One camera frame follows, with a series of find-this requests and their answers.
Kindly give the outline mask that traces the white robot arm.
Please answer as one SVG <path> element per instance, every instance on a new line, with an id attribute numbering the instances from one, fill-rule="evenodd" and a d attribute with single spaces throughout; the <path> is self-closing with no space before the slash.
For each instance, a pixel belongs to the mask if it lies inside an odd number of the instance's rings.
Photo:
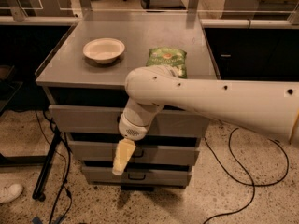
<path id="1" fill-rule="evenodd" d="M 136 68 L 125 79 L 129 96 L 112 173 L 122 175 L 156 115 L 169 105 L 228 122 L 278 141 L 299 143 L 299 84 L 180 78 L 169 65 Z"/>

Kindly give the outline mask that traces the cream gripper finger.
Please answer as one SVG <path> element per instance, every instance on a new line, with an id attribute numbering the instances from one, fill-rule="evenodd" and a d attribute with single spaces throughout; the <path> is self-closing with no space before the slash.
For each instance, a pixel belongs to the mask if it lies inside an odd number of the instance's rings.
<path id="1" fill-rule="evenodd" d="M 135 142 L 130 139 L 122 139 L 117 144 L 115 158 L 113 161 L 112 174 L 122 175 L 127 163 L 135 152 Z"/>

